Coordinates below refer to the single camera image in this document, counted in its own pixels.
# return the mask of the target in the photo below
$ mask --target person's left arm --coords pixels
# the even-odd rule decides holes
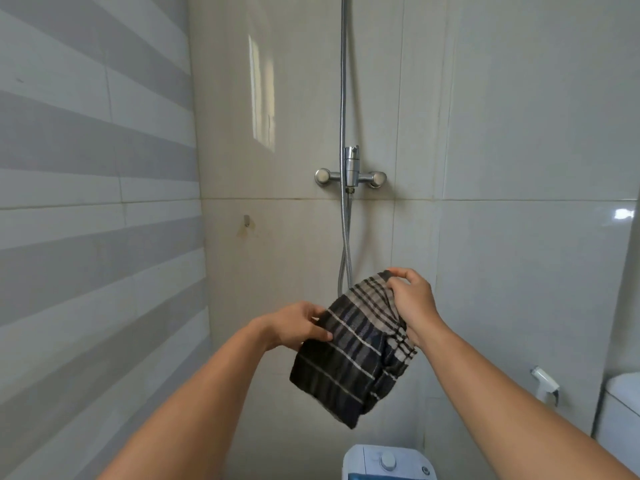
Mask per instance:
[[[312,320],[323,310],[300,302],[252,320],[144,423],[99,480],[218,478],[262,355],[331,340]]]

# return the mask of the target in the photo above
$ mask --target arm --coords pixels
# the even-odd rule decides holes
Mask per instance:
[[[501,480],[637,480],[596,441],[549,410],[457,336],[440,318],[431,286],[391,268],[388,286],[474,441]]]
[[[252,320],[148,419],[99,480],[218,478],[262,355],[331,340],[312,323],[322,311],[300,302]]]

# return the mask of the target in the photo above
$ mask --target black striped fabric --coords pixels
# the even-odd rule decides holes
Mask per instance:
[[[383,271],[357,283],[323,313],[331,342],[306,341],[289,379],[349,428],[388,395],[416,354]]]

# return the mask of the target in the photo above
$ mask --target washing machine knob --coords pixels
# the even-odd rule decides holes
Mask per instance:
[[[385,451],[380,455],[380,466],[390,472],[396,468],[396,457],[390,451]]]

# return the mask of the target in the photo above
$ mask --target forearm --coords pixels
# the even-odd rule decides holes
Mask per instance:
[[[537,401],[444,323],[419,333],[444,391],[503,480],[636,479],[595,441]]]
[[[219,477],[268,346],[260,320],[236,333],[149,418],[100,480]]]

